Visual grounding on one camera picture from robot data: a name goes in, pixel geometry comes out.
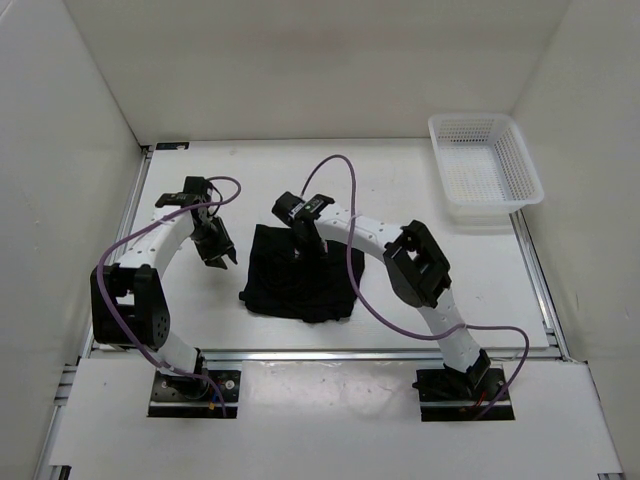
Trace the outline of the black shorts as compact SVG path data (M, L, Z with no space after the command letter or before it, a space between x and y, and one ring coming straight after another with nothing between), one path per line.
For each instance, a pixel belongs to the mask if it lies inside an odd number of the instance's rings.
M291 230L258 224L239 300L252 313L310 324L350 317L357 296L346 245L328 241L326 246L322 257L305 256L295 248Z

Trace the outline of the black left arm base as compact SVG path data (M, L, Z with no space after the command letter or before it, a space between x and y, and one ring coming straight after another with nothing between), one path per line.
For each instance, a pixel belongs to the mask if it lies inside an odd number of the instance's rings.
M236 419L241 388L240 370L209 370L208 382L156 372L147 416L173 419Z

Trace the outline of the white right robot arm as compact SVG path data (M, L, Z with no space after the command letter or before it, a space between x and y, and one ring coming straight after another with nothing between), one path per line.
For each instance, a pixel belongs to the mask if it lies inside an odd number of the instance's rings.
M454 305L450 264L428 228L357 218L333 199L282 194L272 208L282 227L254 232L240 301L254 314L315 324L351 316L365 259L381 261L395 295L418 310L441 350L449 387L470 400L490 361Z

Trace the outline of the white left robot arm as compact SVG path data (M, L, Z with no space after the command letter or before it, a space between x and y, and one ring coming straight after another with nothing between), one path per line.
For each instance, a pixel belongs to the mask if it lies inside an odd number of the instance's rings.
M210 377L200 351L171 332L161 280L184 241L191 240L207 267L236 263L233 242L208 204L215 188L202 193L165 193L155 204L152 223L127 241L124 254L90 277L94 339L146 353L159 370L176 375L175 388L188 400L206 395Z

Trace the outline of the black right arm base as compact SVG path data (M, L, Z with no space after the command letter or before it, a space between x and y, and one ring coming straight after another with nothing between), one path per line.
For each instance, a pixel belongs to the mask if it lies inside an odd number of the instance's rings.
M412 387L418 391L422 422L468 422L476 419L505 384L502 368L490 368L471 392L453 386L444 369L421 369Z

